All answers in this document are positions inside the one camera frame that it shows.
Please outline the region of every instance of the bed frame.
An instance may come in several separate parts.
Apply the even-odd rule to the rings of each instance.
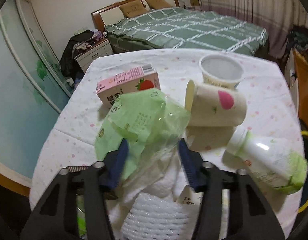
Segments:
[[[117,8],[117,7],[119,7],[119,6],[123,5],[123,4],[126,4],[128,2],[133,2],[133,1],[136,1],[136,0],[125,0],[125,1],[122,1],[122,2],[115,2],[115,3],[113,3],[113,4],[109,5],[109,6],[101,8],[101,9],[95,11],[95,12],[92,12],[92,18],[93,18],[93,21],[94,21],[97,29],[99,31],[101,31],[101,32],[105,31],[105,28],[104,28],[105,24],[104,24],[104,21],[102,19],[101,13],[109,11],[109,10],[111,10],[113,8]],[[179,7],[178,0],[174,0],[174,1],[175,1],[175,5],[177,7]]]

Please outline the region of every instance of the plastic bottle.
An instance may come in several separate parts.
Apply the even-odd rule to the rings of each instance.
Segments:
[[[237,126],[226,150],[241,158],[255,177],[292,194],[304,185],[308,163],[288,144],[287,139],[255,136]]]

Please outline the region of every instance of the paper cup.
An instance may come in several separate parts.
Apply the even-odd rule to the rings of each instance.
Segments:
[[[191,112],[189,126],[224,127],[241,125],[247,104],[237,90],[190,80],[186,88],[185,109]]]
[[[204,83],[234,89],[242,81],[244,69],[225,55],[207,55],[199,60]]]

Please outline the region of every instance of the green bedspread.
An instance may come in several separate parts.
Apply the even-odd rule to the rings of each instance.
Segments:
[[[152,48],[215,49],[254,55],[268,38],[266,29],[213,11],[179,7],[150,11],[122,19],[105,30],[120,39]]]

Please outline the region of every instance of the white woven plastic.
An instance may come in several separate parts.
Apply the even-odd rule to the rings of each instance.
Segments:
[[[128,240],[190,240],[198,209],[198,205],[167,202],[140,193],[121,232]]]

